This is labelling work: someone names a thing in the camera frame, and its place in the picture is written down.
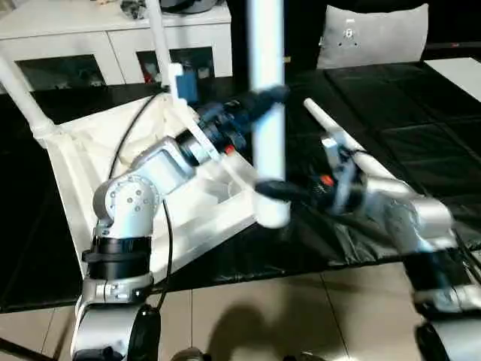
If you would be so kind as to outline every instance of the black mat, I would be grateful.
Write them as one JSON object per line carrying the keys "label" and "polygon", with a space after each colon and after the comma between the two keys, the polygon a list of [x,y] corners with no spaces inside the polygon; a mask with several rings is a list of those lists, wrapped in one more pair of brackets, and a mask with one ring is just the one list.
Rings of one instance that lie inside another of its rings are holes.
{"label": "black mat", "polygon": [[[481,104],[427,65],[385,65],[315,71],[289,80],[286,106],[288,173],[327,165],[317,123],[304,110],[311,97],[396,176],[440,197],[462,220],[457,227],[472,247],[481,245]],[[120,105],[155,91],[154,86],[36,93],[56,123]],[[235,94],[231,79],[201,84],[203,100]],[[0,253],[0,309],[72,304],[80,273],[62,204],[45,150],[7,96],[0,96],[5,131],[5,217]],[[245,156],[250,157],[249,150]],[[254,225],[182,268],[172,289],[272,278],[327,268],[397,259],[388,242],[373,240],[302,206],[285,229]]]}

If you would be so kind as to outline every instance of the robotic arm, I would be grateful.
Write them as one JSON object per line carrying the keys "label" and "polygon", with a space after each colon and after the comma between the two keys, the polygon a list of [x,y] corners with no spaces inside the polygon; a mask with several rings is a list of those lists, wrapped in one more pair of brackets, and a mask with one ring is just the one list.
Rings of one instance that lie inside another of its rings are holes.
{"label": "robotic arm", "polygon": [[[247,93],[214,105],[198,125],[218,151],[242,147],[252,123],[285,97],[283,87]],[[322,139],[332,177],[310,177],[302,187],[266,180],[256,191],[274,199],[309,202],[334,215],[356,213],[375,224],[404,255],[413,303],[426,319],[416,330],[424,358],[479,359],[481,289],[464,269],[449,210],[401,180],[361,173],[344,143],[342,131]],[[77,311],[73,360],[157,359],[160,315],[145,303],[153,285],[153,218],[162,199],[193,178],[195,167],[209,158],[206,147],[185,131],[154,144],[127,172],[97,189],[98,224],[91,249],[83,253],[88,277]]]}
{"label": "robotic arm", "polygon": [[244,146],[253,123],[286,96],[286,88],[279,86],[214,105],[199,121],[200,135],[186,130],[163,138],[95,191],[98,223],[82,257],[88,276],[71,346],[75,361],[157,359],[159,310],[145,303],[153,285],[150,242],[157,209],[209,160],[209,147],[222,152]]}
{"label": "robotic arm", "polygon": [[424,359],[480,359],[481,288],[464,268],[448,208],[401,180],[361,173],[354,153],[345,147],[342,129],[321,142],[332,177],[312,177],[304,187],[267,180],[257,184],[256,191],[308,202],[333,215],[355,213],[364,223],[374,224],[404,256],[413,303],[426,319],[416,329]]}

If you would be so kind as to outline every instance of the beige floor tile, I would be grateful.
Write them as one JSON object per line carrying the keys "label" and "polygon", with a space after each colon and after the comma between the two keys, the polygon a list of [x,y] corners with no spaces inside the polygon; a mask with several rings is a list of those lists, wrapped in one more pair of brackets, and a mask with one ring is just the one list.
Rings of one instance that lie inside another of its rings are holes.
{"label": "beige floor tile", "polygon": [[414,327],[422,322],[410,301],[401,264],[322,274],[349,356],[359,361],[417,361]]}
{"label": "beige floor tile", "polygon": [[346,356],[319,275],[193,290],[192,344],[214,361]]}
{"label": "beige floor tile", "polygon": [[[41,352],[53,309],[0,314],[0,337],[30,350]],[[16,358],[0,353],[1,361]]]}
{"label": "beige floor tile", "polygon": [[[156,305],[159,297],[151,296],[149,303]],[[192,345],[192,291],[168,293],[160,317],[160,360],[169,361],[179,350]]]}
{"label": "beige floor tile", "polygon": [[58,358],[59,361],[71,360],[70,343],[74,331],[74,318],[74,306],[55,309],[42,350],[43,354]]}
{"label": "beige floor tile", "polygon": [[[156,305],[159,295],[149,297],[148,302]],[[53,356],[56,352],[60,361],[70,359],[70,344],[73,332],[73,308],[57,308],[54,315],[44,353]],[[191,344],[191,291],[169,293],[162,307],[162,332],[159,354],[169,360],[178,350]]]}

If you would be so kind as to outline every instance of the white pipe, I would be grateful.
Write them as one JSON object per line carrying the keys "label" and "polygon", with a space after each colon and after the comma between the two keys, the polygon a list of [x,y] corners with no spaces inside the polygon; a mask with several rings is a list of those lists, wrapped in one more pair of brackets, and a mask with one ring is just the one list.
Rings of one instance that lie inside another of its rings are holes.
{"label": "white pipe", "polygon": [[23,81],[15,76],[2,54],[0,54],[0,82],[29,122],[35,139],[44,146],[41,139],[55,130],[55,124],[40,109]]}
{"label": "white pipe", "polygon": [[[335,129],[342,129],[346,140],[346,147],[350,150],[364,150],[364,148],[339,124],[332,119],[318,104],[311,98],[304,100],[304,106],[313,115],[322,128],[326,132]],[[366,153],[357,153],[354,156],[354,161],[358,167],[365,173],[377,177],[395,178],[390,171],[388,171],[381,163],[379,163],[373,156]]]}
{"label": "white pipe", "polygon": [[149,15],[150,29],[153,35],[153,42],[156,47],[156,57],[159,64],[162,85],[169,85],[168,66],[171,63],[171,54],[168,51],[167,38],[165,37],[164,26],[162,25],[162,11],[159,0],[146,0],[147,13]]}
{"label": "white pipe", "polygon": [[[249,0],[250,86],[261,90],[284,84],[283,0]],[[253,134],[254,166],[261,179],[286,179],[284,107],[277,106],[258,122]],[[254,198],[256,220],[269,228],[289,222],[289,204],[264,196]]]}

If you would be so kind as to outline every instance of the white fabric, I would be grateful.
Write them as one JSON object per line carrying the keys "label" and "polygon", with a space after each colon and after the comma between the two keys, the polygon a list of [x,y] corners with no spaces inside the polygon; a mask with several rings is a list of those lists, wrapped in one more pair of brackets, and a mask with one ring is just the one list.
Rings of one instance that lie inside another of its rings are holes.
{"label": "white fabric", "polygon": [[427,37],[427,4],[371,14],[329,5],[317,68],[418,61]]}

